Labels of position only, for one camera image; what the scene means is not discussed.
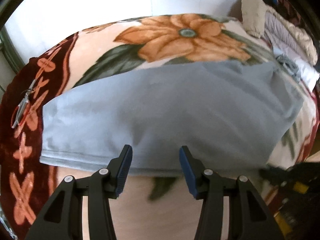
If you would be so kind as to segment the green metal bed frame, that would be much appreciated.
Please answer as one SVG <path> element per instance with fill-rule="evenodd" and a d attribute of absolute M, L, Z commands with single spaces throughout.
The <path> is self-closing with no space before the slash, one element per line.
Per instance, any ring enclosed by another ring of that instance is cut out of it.
<path fill-rule="evenodd" d="M 9 66 L 14 71 L 15 74 L 18 74 L 20 70 L 25 66 L 22 58 L 17 52 L 15 46 L 12 43 L 11 38 L 5 27 L 1 29 L 1 52 L 3 53 L 5 59 L 7 60 Z"/>

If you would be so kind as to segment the folded grey striped cloth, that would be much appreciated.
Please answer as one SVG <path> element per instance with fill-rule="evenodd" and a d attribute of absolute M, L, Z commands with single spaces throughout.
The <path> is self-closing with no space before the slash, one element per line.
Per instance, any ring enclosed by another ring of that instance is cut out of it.
<path fill-rule="evenodd" d="M 290 58 L 281 54 L 276 60 L 297 83 L 301 81 L 300 69 Z"/>

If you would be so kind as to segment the silver scissors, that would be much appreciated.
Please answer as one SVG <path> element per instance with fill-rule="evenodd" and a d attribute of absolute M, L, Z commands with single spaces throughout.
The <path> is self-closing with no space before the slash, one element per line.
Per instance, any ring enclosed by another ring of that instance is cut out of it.
<path fill-rule="evenodd" d="M 30 109 L 30 100 L 29 96 L 33 92 L 33 88 L 35 85 L 36 79 L 33 79 L 31 85 L 29 88 L 25 91 L 24 97 L 20 101 L 20 103 L 15 108 L 12 116 L 11 116 L 11 127 L 16 128 L 17 126 L 20 126 L 21 123 L 24 120 L 25 117 L 25 111 L 29 111 Z"/>

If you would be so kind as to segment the grey sweat pants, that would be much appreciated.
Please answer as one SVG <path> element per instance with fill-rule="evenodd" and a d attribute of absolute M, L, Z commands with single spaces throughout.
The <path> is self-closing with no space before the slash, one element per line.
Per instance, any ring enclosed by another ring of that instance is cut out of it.
<path fill-rule="evenodd" d="M 195 62 L 80 85 L 43 107 L 40 162 L 96 171 L 133 149 L 136 175 L 175 176 L 187 146 L 216 171 L 263 167 L 303 97 L 276 64 Z"/>

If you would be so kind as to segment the beige puffer jacket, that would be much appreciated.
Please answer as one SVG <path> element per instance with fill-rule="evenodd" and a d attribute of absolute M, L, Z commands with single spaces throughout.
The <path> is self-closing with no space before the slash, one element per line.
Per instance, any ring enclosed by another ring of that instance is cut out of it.
<path fill-rule="evenodd" d="M 305 29 L 296 27 L 263 0 L 241 0 L 241 12 L 242 25 L 249 35 L 261 38 L 264 34 L 272 34 L 304 61 L 316 65 L 316 46 Z"/>

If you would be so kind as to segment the floral plush blanket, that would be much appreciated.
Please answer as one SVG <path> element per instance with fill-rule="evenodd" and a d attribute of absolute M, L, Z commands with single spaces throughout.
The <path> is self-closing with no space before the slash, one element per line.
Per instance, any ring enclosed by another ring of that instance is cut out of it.
<path fill-rule="evenodd" d="M 214 19 L 180 14 L 128 19 L 91 27 L 65 38 L 29 63 L 13 79 L 1 100 L 2 238 L 24 239 L 37 214 L 64 176 L 88 172 L 40 163 L 42 108 L 70 90 L 103 55 L 112 67 L 137 69 L 183 60 L 208 60 Z M 30 109 L 20 126 L 11 116 L 36 79 Z M 190 239 L 199 202 L 180 179 L 129 176 L 120 202 L 112 202 L 119 239 Z"/>

